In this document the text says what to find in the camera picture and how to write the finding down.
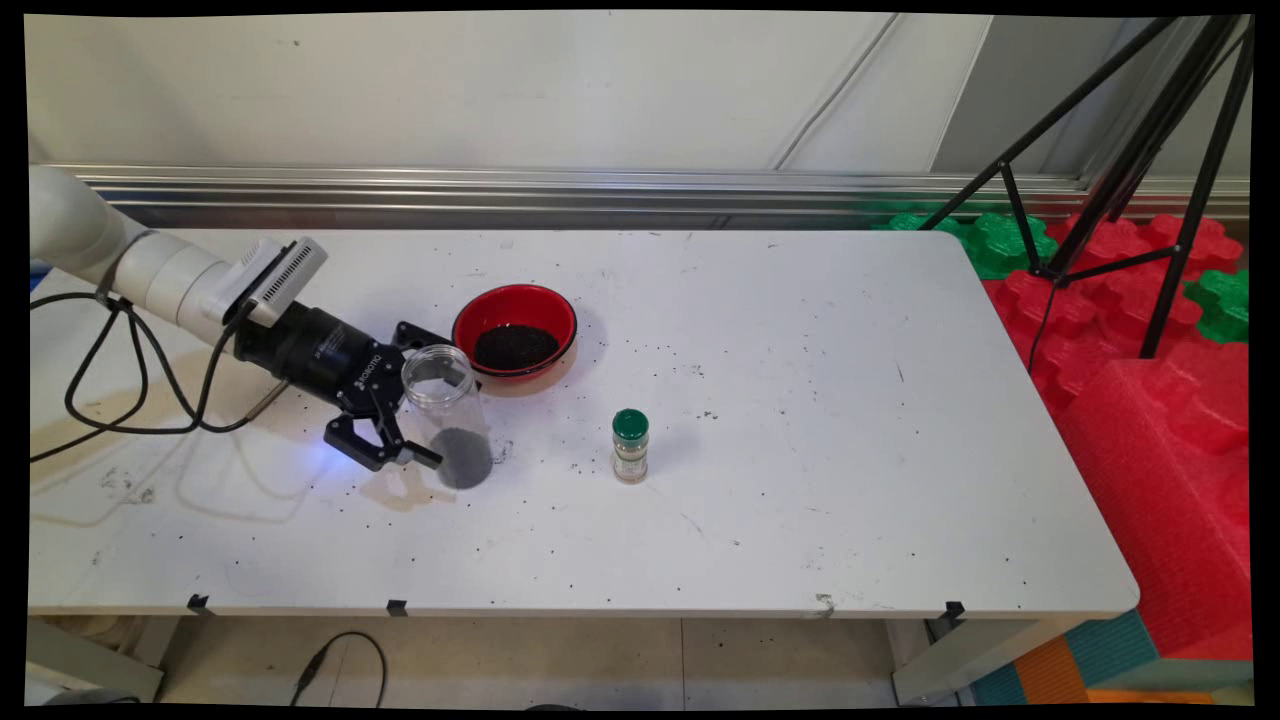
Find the red bowl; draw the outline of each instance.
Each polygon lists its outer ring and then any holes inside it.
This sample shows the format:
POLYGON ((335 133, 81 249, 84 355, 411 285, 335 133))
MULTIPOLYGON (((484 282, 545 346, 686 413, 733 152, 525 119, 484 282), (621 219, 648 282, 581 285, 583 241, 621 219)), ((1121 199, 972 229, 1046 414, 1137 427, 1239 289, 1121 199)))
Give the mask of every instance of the red bowl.
POLYGON ((577 314, 568 300, 538 284, 506 284, 476 296, 453 320, 453 345, 466 354, 471 366, 492 378, 532 379, 556 364, 577 334, 577 314), (547 331, 559 347, 550 357, 518 370, 495 370, 476 361, 476 341, 493 328, 529 325, 547 331))

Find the scattered black granules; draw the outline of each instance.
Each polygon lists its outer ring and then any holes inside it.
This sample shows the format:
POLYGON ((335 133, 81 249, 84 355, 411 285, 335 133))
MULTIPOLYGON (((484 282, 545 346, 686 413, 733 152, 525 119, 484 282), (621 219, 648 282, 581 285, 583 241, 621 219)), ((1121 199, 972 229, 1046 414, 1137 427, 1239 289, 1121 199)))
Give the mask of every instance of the scattered black granules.
POLYGON ((529 325, 502 325, 476 340, 476 363, 494 370, 524 370, 559 350, 552 333, 529 325))
POLYGON ((430 450, 444 457, 436 473, 440 482, 453 489, 476 487, 493 469, 489 441, 471 430, 444 428, 431 439, 430 450))

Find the floor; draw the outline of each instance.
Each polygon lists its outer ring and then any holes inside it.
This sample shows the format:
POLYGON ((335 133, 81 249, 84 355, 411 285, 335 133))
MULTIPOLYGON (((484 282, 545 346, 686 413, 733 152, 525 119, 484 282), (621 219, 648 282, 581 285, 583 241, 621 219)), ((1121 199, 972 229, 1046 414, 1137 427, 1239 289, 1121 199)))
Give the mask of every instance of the floor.
MULTIPOLYGON (((778 710, 893 707, 877 621, 191 618, 165 656, 160 702, 284 705, 342 630, 378 639, 384 707, 778 710)), ((300 705, 372 706, 379 661, 334 643, 300 705)))

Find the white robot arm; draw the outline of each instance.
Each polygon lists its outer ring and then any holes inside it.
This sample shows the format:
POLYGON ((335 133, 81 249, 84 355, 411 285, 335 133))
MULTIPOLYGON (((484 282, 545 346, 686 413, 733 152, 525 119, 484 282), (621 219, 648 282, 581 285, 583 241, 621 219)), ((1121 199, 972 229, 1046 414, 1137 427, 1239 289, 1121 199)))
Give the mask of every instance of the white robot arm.
MULTIPOLYGON (((325 441, 361 465, 371 470, 385 462, 439 465, 438 454, 404 439, 396 410, 403 400, 403 351, 449 341, 401 322, 392 342, 381 345, 319 307, 296 302, 325 260, 311 238, 287 247, 262 240, 238 261, 227 263, 127 218, 56 168, 29 165, 28 181, 32 258, 99 286, 100 299, 114 291, 215 347, 230 347, 237 360, 335 405, 342 414, 325 424, 325 441), (223 337, 228 333, 234 333, 234 345, 223 337), (369 382, 371 375, 379 382, 369 382), (355 421, 362 419, 372 420, 381 445, 356 434, 355 421)), ((442 378, 461 380, 453 369, 442 370, 442 378)))

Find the green cap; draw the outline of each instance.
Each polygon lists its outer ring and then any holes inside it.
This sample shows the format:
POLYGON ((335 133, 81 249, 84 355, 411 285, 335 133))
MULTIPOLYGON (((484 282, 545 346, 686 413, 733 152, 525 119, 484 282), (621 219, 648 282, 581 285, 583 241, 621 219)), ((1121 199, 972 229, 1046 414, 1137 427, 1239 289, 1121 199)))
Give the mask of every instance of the green cap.
POLYGON ((613 434, 622 439, 640 439, 649 432, 649 418, 644 413, 627 407, 613 416, 613 434))

